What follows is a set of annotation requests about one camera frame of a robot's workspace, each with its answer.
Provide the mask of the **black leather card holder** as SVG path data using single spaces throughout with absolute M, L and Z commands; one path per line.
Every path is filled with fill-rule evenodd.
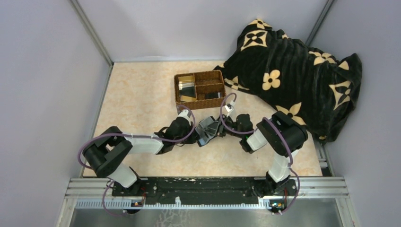
M 207 145 L 212 139 L 217 137 L 221 125 L 221 119 L 215 119 L 213 116 L 201 120 L 195 128 L 195 131 L 199 135 L 197 140 L 199 147 Z

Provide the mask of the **brown wicker divided basket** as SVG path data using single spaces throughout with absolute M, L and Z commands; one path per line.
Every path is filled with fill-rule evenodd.
M 180 101 L 179 81 L 194 81 L 196 102 Z M 222 92 L 224 97 L 220 99 L 205 99 L 205 94 L 210 92 Z M 222 72 L 219 70 L 174 75 L 174 100 L 177 106 L 184 105 L 192 110 L 219 107 L 226 95 Z

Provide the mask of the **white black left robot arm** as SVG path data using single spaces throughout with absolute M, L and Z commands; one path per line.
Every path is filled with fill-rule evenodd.
M 123 134 L 118 127 L 112 126 L 86 145 L 81 154 L 97 177 L 109 178 L 129 188 L 139 180 L 139 176 L 122 163 L 126 156 L 141 153 L 161 155 L 187 140 L 190 144 L 196 141 L 194 123 L 178 116 L 170 126 L 150 136 Z

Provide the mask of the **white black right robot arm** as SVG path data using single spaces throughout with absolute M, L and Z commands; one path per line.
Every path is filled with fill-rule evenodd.
M 289 180 L 294 157 L 308 139 L 305 127 L 282 111 L 270 119 L 263 118 L 255 129 L 249 114 L 238 115 L 235 122 L 229 116 L 221 117 L 225 130 L 241 138 L 240 145 L 245 152 L 252 154 L 267 144 L 273 148 L 275 153 L 266 173 L 266 184 L 271 191 L 283 187 Z

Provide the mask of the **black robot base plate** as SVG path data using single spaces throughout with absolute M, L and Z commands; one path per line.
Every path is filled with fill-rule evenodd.
M 179 198 L 183 205 L 250 205 L 265 196 L 294 196 L 296 182 L 290 179 L 271 191 L 265 177 L 148 177 L 129 188 L 115 183 L 112 196 L 139 196 L 146 205 L 167 205 Z

